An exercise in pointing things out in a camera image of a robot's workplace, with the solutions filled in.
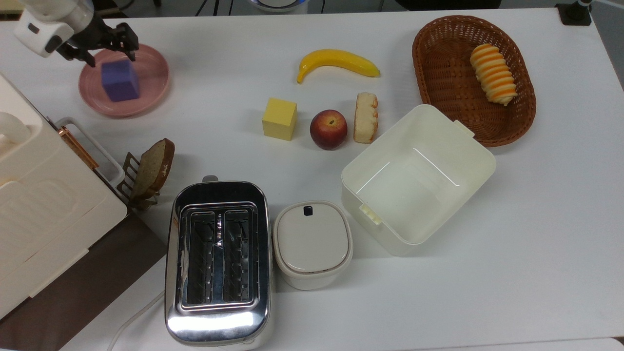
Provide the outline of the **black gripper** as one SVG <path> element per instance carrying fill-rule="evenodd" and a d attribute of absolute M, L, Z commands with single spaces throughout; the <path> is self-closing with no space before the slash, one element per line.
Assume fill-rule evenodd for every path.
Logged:
<path fill-rule="evenodd" d="M 107 26 L 98 14 L 94 14 L 91 22 L 82 31 L 74 33 L 67 42 L 58 47 L 58 53 L 68 61 L 76 59 L 95 67 L 96 61 L 91 51 L 99 49 L 120 51 L 134 62 L 135 51 L 139 49 L 138 36 L 127 23 L 123 22 L 116 26 L 115 37 L 112 28 Z"/>

